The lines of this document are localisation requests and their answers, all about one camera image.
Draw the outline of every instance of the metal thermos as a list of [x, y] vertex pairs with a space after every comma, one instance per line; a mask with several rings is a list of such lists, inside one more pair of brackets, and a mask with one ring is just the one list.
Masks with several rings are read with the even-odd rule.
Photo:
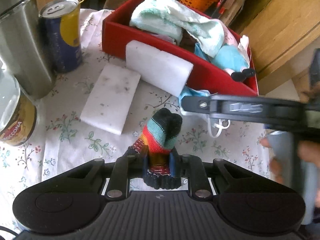
[[36, 0], [0, 0], [0, 59], [32, 99], [55, 82], [44, 37]]

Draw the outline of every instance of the blue face mask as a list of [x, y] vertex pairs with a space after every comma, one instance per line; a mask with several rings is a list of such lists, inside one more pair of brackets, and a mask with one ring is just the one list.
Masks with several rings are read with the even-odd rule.
[[[208, 123], [208, 132], [209, 132], [210, 136], [213, 137], [213, 138], [217, 138], [221, 134], [222, 130], [227, 129], [230, 126], [230, 120], [228, 120], [228, 125], [227, 126], [223, 126], [223, 121], [224, 120], [222, 120], [222, 119], [210, 118], [208, 114], [199, 114], [199, 113], [187, 112], [187, 111], [184, 111], [182, 106], [181, 106], [181, 100], [185, 96], [209, 97], [210, 95], [211, 95], [211, 93], [208, 90], [194, 90], [192, 88], [189, 88], [189, 87], [185, 86], [183, 88], [181, 94], [179, 95], [178, 99], [179, 99], [181, 114], [182, 115], [196, 115], [196, 116], [201, 117], [203, 120], [205, 120]], [[216, 135], [213, 135], [212, 127], [218, 128], [218, 132], [216, 133]]]

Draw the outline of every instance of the white tablecloth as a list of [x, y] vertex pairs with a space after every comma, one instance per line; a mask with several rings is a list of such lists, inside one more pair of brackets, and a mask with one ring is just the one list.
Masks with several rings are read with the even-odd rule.
[[[108, 63], [125, 66], [123, 60], [101, 50], [102, 20], [110, 13], [81, 10], [83, 63], [75, 71], [59, 75], [52, 92], [42, 100], [46, 108], [46, 117], [40, 120], [43, 132], [20, 147], [0, 143], [0, 225], [19, 232], [12, 203], [25, 188], [94, 158], [114, 162], [137, 139], [155, 111], [166, 107], [180, 114], [176, 97], [140, 81], [121, 136], [80, 121], [81, 111], [103, 67]], [[176, 148], [179, 154], [197, 155], [206, 162], [224, 158], [268, 177], [268, 150], [258, 143], [263, 135], [262, 124], [232, 121], [220, 137], [213, 139], [202, 119], [183, 116]], [[142, 179], [132, 181], [131, 189], [151, 190]], [[11, 238], [2, 231], [0, 234]]]

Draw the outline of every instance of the red box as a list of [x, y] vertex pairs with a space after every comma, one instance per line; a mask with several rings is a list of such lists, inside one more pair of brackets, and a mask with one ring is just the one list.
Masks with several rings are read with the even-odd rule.
[[[228, 73], [195, 54], [148, 33], [129, 27], [132, 12], [143, 1], [128, 0], [103, 20], [102, 50], [104, 52], [125, 59], [126, 45], [132, 40], [140, 41], [191, 62], [193, 70], [187, 81], [187, 86], [195, 90], [206, 89], [212, 94], [219, 93], [237, 96], [254, 97], [258, 95], [258, 85], [255, 76], [248, 78], [244, 83], [235, 82]], [[197, 11], [197, 13], [208, 17], [201, 12]], [[230, 31], [239, 42], [240, 36], [232, 30]], [[250, 61], [250, 67], [254, 69], [252, 60]]]

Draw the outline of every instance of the white strap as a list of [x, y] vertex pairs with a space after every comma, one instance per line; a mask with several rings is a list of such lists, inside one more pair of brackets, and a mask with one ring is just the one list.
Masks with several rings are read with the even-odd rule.
[[208, 131], [211, 137], [213, 138], [217, 138], [219, 137], [219, 135], [222, 133], [222, 130], [229, 128], [230, 126], [230, 120], [228, 120], [228, 125], [227, 126], [223, 126], [223, 121], [225, 121], [224, 119], [219, 119], [219, 123], [215, 123], [213, 126], [218, 128], [218, 132], [216, 133], [216, 135], [212, 134], [212, 126], [211, 126], [211, 118], [208, 117]]

